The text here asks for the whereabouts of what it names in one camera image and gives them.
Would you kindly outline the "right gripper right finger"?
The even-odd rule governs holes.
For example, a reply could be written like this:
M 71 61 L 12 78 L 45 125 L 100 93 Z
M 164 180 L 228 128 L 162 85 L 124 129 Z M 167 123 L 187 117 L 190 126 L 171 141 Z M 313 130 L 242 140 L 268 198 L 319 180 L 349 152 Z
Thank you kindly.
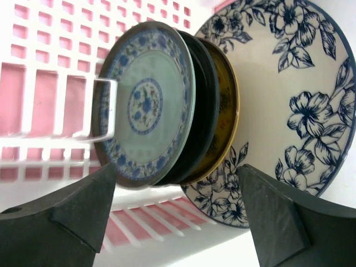
M 260 266 L 355 266 L 355 209 L 238 168 Z

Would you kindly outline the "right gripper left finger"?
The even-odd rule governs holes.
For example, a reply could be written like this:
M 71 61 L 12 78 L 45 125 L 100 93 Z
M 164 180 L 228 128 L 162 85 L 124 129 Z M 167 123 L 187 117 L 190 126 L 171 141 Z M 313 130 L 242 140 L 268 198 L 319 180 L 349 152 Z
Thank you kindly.
M 1 266 L 92 266 L 116 185 L 107 164 L 57 191 L 1 212 Z

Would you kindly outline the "white blue floral plate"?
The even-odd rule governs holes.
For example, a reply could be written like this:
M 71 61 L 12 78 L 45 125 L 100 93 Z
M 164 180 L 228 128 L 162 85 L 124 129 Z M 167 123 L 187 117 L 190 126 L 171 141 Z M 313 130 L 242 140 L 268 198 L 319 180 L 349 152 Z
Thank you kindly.
M 310 1 L 235 1 L 196 35 L 229 59 L 241 106 L 226 158 L 183 188 L 187 198 L 211 219 L 247 228 L 244 164 L 321 195 L 355 134 L 355 58 L 335 20 Z

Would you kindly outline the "yellow patterned plate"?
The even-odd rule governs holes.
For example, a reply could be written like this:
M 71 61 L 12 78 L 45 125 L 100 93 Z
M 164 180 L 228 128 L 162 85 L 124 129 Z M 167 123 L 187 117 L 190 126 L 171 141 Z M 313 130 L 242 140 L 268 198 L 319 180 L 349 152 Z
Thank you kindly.
M 239 89 L 234 69 L 224 52 L 212 42 L 198 38 L 212 56 L 220 91 L 217 127 L 207 153 L 198 168 L 179 185 L 186 186 L 202 180 L 217 169 L 234 140 L 239 121 Z

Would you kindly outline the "glossy black bowl plate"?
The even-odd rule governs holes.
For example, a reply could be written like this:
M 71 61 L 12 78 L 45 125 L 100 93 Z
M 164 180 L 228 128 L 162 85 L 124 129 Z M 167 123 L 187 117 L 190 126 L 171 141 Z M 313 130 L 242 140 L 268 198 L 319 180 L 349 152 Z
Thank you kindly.
M 196 99 L 191 130 L 184 149 L 169 173 L 156 186 L 182 185 L 207 175 L 206 154 L 219 116 L 220 91 L 212 56 L 198 38 L 178 31 L 189 48 L 195 70 Z

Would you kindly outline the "teal blue patterned plate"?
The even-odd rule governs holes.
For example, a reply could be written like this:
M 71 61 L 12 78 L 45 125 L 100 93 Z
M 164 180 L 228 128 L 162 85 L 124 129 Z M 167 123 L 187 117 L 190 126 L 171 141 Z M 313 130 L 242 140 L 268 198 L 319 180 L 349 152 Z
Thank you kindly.
M 196 84 L 187 44 L 169 25 L 148 21 L 126 31 L 110 49 L 95 85 L 92 134 L 102 165 L 116 166 L 127 189 L 161 181 L 178 161 L 194 115 Z

